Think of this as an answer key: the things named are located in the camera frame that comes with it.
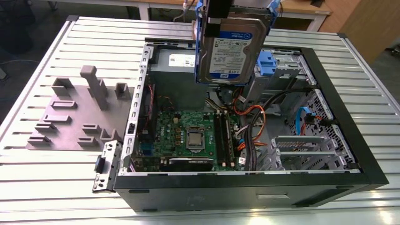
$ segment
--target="table leg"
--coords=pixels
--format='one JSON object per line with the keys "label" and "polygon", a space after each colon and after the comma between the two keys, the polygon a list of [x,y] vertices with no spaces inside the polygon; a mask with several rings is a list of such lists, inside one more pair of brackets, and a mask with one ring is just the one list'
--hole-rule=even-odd
{"label": "table leg", "polygon": [[320,30],[320,26],[323,25],[326,18],[327,18],[326,15],[315,15],[315,19],[310,23],[307,31],[319,31]]}
{"label": "table leg", "polygon": [[139,3],[139,13],[142,20],[151,20],[148,3]]}
{"label": "table leg", "polygon": [[52,11],[56,11],[59,9],[56,1],[48,1],[48,4]]}

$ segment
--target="hard disk drive label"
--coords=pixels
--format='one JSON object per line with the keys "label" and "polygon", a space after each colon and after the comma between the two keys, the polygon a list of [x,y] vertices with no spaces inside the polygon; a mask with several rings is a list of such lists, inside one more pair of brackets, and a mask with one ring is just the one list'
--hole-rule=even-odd
{"label": "hard disk drive label", "polygon": [[210,73],[215,78],[235,78],[242,73],[246,61],[243,49],[251,44],[252,34],[244,32],[220,32],[214,39]]}

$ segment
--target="white label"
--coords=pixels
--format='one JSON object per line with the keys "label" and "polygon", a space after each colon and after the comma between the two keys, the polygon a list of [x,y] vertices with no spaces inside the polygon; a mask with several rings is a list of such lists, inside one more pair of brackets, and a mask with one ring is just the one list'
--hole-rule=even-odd
{"label": "white label", "polygon": [[195,55],[171,54],[168,66],[171,67],[195,67]]}
{"label": "white label", "polygon": [[210,72],[222,74],[222,78],[228,78],[223,74],[240,74],[246,61],[243,49],[250,44],[251,39],[215,38]]}
{"label": "white label", "polygon": [[244,103],[246,98],[242,95],[238,96],[238,99],[239,99],[239,101],[242,101]]}
{"label": "white label", "polygon": [[246,158],[243,158],[243,157],[239,158],[239,164],[242,164],[242,165],[246,164]]}

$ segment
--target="green circuit board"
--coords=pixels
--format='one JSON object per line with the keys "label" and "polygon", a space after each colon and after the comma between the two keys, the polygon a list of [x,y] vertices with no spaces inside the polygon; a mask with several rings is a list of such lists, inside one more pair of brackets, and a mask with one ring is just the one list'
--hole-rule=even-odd
{"label": "green circuit board", "polygon": [[[210,158],[214,159],[214,171],[232,171],[231,165],[218,163],[218,149],[215,136],[214,112],[159,112],[156,140],[151,149],[151,156],[143,157],[140,164],[143,170],[156,172],[160,170],[160,160],[171,157]],[[231,124],[239,122],[238,116],[230,116]],[[188,132],[199,131],[204,134],[204,149],[188,149]]]}

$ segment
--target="ram slot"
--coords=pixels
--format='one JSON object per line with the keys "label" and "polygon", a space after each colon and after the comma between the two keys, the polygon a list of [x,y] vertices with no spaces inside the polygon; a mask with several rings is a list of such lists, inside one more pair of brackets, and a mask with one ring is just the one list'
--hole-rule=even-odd
{"label": "ram slot", "polygon": [[222,126],[222,137],[223,137],[223,143],[224,143],[224,151],[226,151],[226,163],[227,166],[231,166],[231,137],[230,137],[230,125],[226,115],[223,114],[220,116],[220,126]]}
{"label": "ram slot", "polygon": [[218,149],[218,163],[222,165],[224,161],[224,145],[222,140],[222,130],[220,130],[220,115],[214,115],[214,136],[215,136],[215,143]]}

